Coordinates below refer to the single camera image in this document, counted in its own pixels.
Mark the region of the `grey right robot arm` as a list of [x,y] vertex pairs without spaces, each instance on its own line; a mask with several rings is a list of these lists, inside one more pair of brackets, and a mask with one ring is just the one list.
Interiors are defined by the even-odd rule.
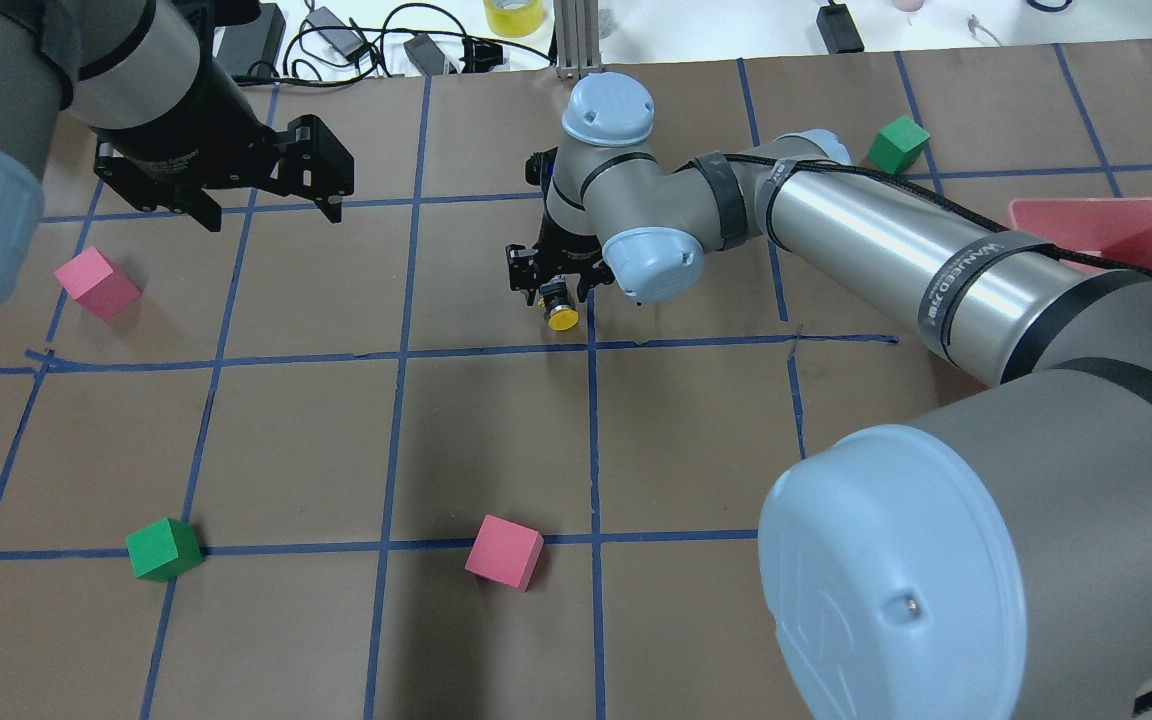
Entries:
[[795,719],[1129,719],[1152,700],[1152,272],[1014,232],[855,167],[827,129],[664,170],[652,94],[579,79],[511,290],[554,328],[607,285],[652,306],[770,240],[874,338],[787,342],[850,397],[923,414],[842,433],[756,521]]

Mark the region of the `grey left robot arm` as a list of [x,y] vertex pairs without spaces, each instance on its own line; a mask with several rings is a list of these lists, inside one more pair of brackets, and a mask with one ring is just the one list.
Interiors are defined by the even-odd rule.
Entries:
[[355,159],[320,118],[278,132],[212,55],[219,26],[256,1],[0,1],[0,306],[44,215],[58,118],[99,141],[93,169],[132,209],[219,232],[212,190],[314,202],[329,222],[355,190]]

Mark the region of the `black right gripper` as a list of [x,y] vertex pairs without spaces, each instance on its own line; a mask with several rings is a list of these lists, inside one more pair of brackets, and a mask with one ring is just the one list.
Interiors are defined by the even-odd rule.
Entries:
[[556,275],[579,278],[581,304],[596,287],[614,283],[614,274],[602,259],[602,242],[585,210],[558,190],[543,194],[538,241],[531,247],[506,247],[506,265],[509,288],[522,291],[526,306],[535,306],[541,285]]

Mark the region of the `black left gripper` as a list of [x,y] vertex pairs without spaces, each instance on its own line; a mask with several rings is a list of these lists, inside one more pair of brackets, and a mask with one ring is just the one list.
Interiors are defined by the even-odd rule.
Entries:
[[285,131],[262,123],[223,70],[172,70],[145,82],[93,82],[97,176],[132,209],[165,209],[221,232],[212,190],[256,188],[314,202],[342,223],[355,159],[321,118]]

